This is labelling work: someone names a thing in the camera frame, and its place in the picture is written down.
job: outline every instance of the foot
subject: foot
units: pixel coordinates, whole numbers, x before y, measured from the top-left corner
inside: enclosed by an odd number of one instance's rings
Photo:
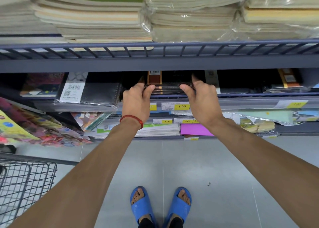
[[[181,200],[183,200],[186,204],[190,205],[190,199],[189,199],[189,197],[187,196],[187,194],[186,194],[186,192],[185,192],[184,189],[182,189],[182,190],[178,193],[178,196],[177,196],[177,197],[179,197]],[[167,228],[171,225],[172,220],[173,220],[174,218],[176,218],[176,217],[180,218],[180,219],[183,221],[183,219],[182,219],[180,216],[178,216],[177,214],[173,214],[172,217],[171,217],[171,219],[169,220],[169,223],[168,223]]]
[[[131,200],[131,205],[136,203],[137,201],[139,201],[141,198],[143,198],[145,195],[144,195],[144,192],[141,188],[138,188],[138,190],[135,192],[132,200]],[[142,216],[141,218],[138,219],[138,223],[141,223],[141,221],[144,219],[144,218],[147,218],[149,219],[150,221],[152,221],[151,219],[151,216],[149,214],[147,215],[144,215]]]

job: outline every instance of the forearm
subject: forearm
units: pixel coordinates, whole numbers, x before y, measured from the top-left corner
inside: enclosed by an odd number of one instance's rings
[[[208,129],[300,227],[319,227],[319,169],[249,133],[232,120]]]
[[[140,124],[124,118],[109,136],[10,226],[94,227],[114,173]]]

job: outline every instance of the hand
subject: hand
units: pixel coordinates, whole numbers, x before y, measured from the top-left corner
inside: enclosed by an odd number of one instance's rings
[[[144,83],[139,82],[123,93],[122,116],[134,115],[143,123],[150,117],[150,96],[155,85],[149,85],[143,93]]]
[[[181,84],[180,88],[188,96],[194,118],[207,129],[211,129],[225,119],[218,102],[216,88],[214,85],[208,85],[198,80],[194,75],[192,81],[196,94],[186,84]]]

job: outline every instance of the metal wire basket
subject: metal wire basket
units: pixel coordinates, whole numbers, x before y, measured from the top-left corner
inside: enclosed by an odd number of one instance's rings
[[[0,158],[0,228],[10,225],[53,184],[56,164]]]

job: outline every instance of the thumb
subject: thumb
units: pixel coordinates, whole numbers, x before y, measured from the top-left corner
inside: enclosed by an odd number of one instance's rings
[[[180,89],[183,90],[187,94],[189,102],[195,101],[196,95],[195,95],[194,90],[190,86],[188,86],[187,84],[181,84]]]
[[[154,89],[155,89],[155,85],[149,85],[149,86],[144,90],[143,99],[144,99],[144,100],[149,100]]]

